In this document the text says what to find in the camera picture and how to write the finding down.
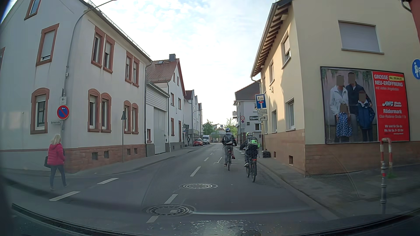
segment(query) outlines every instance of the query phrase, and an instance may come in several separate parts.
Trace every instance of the red advertisement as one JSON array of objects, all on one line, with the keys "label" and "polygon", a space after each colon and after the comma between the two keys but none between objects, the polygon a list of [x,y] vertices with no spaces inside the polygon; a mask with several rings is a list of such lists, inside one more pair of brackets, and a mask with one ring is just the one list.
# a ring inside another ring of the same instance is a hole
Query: red advertisement
[{"label": "red advertisement", "polygon": [[409,141],[408,106],[404,75],[372,71],[375,85],[378,139]]}]

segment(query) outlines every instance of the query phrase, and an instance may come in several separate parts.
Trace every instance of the sidewalk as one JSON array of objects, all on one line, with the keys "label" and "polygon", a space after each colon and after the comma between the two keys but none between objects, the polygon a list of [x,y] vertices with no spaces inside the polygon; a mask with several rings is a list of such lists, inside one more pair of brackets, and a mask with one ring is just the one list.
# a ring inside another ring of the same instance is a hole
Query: sidewalk
[{"label": "sidewalk", "polygon": [[[143,157],[139,159],[130,160],[127,162],[118,162],[110,165],[103,165],[100,167],[82,170],[74,174],[66,173],[66,178],[87,178],[87,177],[96,177],[96,176],[107,176],[112,174],[119,174],[119,173],[127,173],[131,171],[135,171],[146,166],[155,164],[157,162],[161,162],[173,157],[181,156],[189,152],[193,152],[196,149],[185,148],[174,152],[165,152],[161,154],[157,154],[150,157]],[[19,170],[19,169],[9,169],[4,168],[3,174],[4,176],[8,176],[8,174],[20,174],[20,175],[27,175],[27,176],[43,176],[49,177],[50,170],[45,168],[45,171],[42,170]],[[60,172],[57,171],[55,174],[56,178],[61,178]]]},{"label": "sidewalk", "polygon": [[[382,176],[379,168],[304,177],[275,158],[259,158],[258,162],[341,218],[381,213]],[[393,173],[396,178],[386,179],[386,213],[420,208],[420,165],[394,166]]]}]

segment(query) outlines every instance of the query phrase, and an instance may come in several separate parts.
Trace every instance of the pink jacket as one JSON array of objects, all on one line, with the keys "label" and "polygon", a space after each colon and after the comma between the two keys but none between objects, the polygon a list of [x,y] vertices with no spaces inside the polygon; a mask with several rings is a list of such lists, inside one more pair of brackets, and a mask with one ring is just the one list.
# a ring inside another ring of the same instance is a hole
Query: pink jacket
[{"label": "pink jacket", "polygon": [[50,145],[48,148],[48,160],[49,165],[63,165],[64,164],[64,151],[61,144]]}]

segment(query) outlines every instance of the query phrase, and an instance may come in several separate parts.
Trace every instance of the cyclist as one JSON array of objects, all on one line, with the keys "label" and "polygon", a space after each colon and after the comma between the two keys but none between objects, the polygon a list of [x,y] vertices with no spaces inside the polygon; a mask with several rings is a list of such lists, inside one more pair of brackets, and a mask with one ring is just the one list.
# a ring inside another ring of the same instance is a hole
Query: cyclist
[{"label": "cyclist", "polygon": [[223,149],[225,150],[225,166],[228,166],[229,150],[231,151],[232,159],[234,157],[234,147],[237,146],[234,135],[231,133],[231,129],[226,129],[226,134],[222,138]]},{"label": "cyclist", "polygon": [[247,138],[243,144],[239,147],[239,150],[245,149],[245,165],[249,166],[249,159],[256,158],[258,156],[258,149],[260,148],[260,142],[253,133],[247,132]]}]

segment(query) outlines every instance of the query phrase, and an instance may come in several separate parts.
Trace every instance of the red car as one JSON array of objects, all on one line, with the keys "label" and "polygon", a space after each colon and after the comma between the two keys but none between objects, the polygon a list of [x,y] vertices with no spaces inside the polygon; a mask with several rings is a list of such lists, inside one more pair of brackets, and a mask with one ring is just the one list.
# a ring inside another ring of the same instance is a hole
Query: red car
[{"label": "red car", "polygon": [[193,147],[195,146],[203,146],[203,141],[201,139],[195,139],[194,143],[192,144]]}]

